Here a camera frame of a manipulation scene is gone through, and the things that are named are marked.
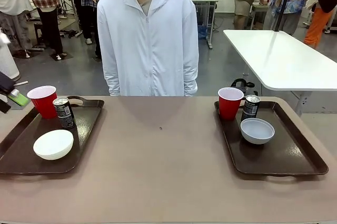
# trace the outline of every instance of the tray rim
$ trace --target tray rim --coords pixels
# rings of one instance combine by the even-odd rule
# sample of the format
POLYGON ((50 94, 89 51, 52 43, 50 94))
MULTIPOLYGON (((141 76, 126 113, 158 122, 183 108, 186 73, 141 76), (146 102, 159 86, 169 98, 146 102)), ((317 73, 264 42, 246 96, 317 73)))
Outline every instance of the tray rim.
MULTIPOLYGON (((71 104, 71 107, 76 107, 76 108, 80 108, 80 107, 93 107, 93 108, 99 108, 99 113, 97 114, 96 120, 94 122, 94 125, 92 126, 92 128, 90 129, 89 133, 88 133, 88 138, 91 135, 91 132, 93 130, 93 128, 95 127, 95 124, 97 122, 97 119, 102 111, 103 105, 104 105, 104 100, 99 100, 99 99, 85 99, 81 96, 67 96, 67 98, 69 100, 71 99, 77 99, 77 100, 81 100, 83 102, 82 105, 78 105, 78 104, 71 104), (93 103, 96 102, 98 103, 98 105, 90 105, 89 103, 93 103)), ((19 134, 16 134, 15 140, 11 143, 11 145, 6 149, 4 154, 1 154, 0 156, 0 161, 1 158, 6 154, 6 152, 10 149, 10 147, 15 143, 15 141, 21 136, 21 134, 26 130, 26 128, 33 122, 33 120, 39 115, 39 112, 37 111, 37 109, 35 107, 32 107, 32 109, 12 128, 12 130, 6 135, 6 137, 2 140, 2 142, 0 142, 0 145, 2 145, 7 138, 9 138, 11 136, 11 134, 15 133, 15 129, 20 128, 20 132, 19 134)), ((72 171, 79 163, 80 159, 82 158, 82 154, 80 156, 80 158, 77 160, 77 162, 74 164, 73 167, 71 167, 70 169, 66 170, 66 171, 62 171, 62 172, 1 172, 0 171, 0 175, 5 176, 5 175, 9 175, 9 176, 41 176, 41 175, 53 175, 53 174, 66 174, 70 171, 72 171)))
MULTIPOLYGON (((282 111, 286 114, 286 116, 288 117, 288 119, 296 126, 296 124, 293 122, 293 120, 288 116, 288 114, 284 111, 284 109, 282 108, 282 106, 277 101, 260 101, 260 102, 261 103, 264 103, 264 102, 277 103, 280 106, 280 108, 282 109, 282 111)), ((222 133, 223 133, 224 138, 225 138, 225 142, 226 142, 226 145, 227 145, 228 152, 230 153, 230 156, 231 156, 231 159, 232 159, 232 162, 233 162, 233 166, 241 174, 255 175, 255 176, 273 176, 273 177, 312 177, 312 176, 321 176, 321 175, 325 175, 325 174, 328 173, 329 166, 326 164, 326 162, 323 160, 323 158, 320 156, 320 154, 316 151, 316 149, 312 146, 312 144, 310 143, 310 141, 308 141, 307 138, 303 134, 302 135, 305 138, 305 140, 307 141, 307 143, 310 145, 310 147, 313 149, 313 151, 315 151, 315 153, 319 156, 319 158, 321 159, 321 162, 325 165, 326 170, 324 172, 319 172, 319 173, 302 173, 302 172, 297 172, 297 173, 294 173, 294 172, 288 172, 288 173, 264 173, 264 172, 263 173, 261 173, 261 172, 259 172, 259 173, 251 173, 251 172, 242 171, 241 169, 239 169, 236 166, 235 158, 234 158, 234 156, 232 154, 232 151, 231 151, 230 145, 228 143, 225 131, 223 130, 222 120, 220 118, 219 109, 218 109, 218 107, 219 107, 219 101, 215 101, 214 102, 214 107, 215 107, 215 112, 216 112, 217 120, 220 123, 221 129, 222 129, 222 133)))

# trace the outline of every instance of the white sneaker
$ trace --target white sneaker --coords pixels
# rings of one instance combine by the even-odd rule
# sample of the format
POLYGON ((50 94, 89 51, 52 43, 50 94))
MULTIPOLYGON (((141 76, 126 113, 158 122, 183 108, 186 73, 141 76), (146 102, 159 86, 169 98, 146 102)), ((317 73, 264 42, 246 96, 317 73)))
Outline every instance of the white sneaker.
POLYGON ((86 39, 85 39, 85 44, 87 44, 87 45, 93 44, 91 38, 86 38, 86 39))

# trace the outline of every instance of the white hooded jacket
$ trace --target white hooded jacket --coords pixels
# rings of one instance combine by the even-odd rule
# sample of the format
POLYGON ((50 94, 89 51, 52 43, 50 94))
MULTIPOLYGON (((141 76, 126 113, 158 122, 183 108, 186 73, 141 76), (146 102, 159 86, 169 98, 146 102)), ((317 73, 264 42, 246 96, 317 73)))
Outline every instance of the white hooded jacket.
POLYGON ((189 96, 199 61, 191 0, 100 0, 97 24, 110 95, 189 96))

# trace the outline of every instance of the black pole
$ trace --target black pole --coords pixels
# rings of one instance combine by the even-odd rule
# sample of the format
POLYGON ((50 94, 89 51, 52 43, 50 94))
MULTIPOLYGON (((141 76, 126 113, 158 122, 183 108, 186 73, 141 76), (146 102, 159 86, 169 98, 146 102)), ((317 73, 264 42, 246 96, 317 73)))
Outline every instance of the black pole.
POLYGON ((287 1, 288 1, 288 0, 283 0, 281 12, 280 12, 280 14, 279 14, 279 18, 277 19, 277 23, 276 23, 276 27, 275 27, 275 32, 278 32, 278 31, 279 31, 280 24, 281 24, 281 20, 282 20, 282 17, 283 17, 283 13, 284 13, 284 10, 285 10, 287 1))

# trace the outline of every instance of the orange pants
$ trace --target orange pants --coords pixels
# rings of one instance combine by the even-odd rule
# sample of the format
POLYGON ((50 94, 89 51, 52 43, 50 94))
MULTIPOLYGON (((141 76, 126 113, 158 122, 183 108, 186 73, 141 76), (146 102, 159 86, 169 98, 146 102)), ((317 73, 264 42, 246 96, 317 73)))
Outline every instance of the orange pants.
POLYGON ((329 21, 332 12, 325 13, 321 8, 316 7, 311 25, 304 39, 306 45, 317 48, 321 41, 323 29, 329 21))

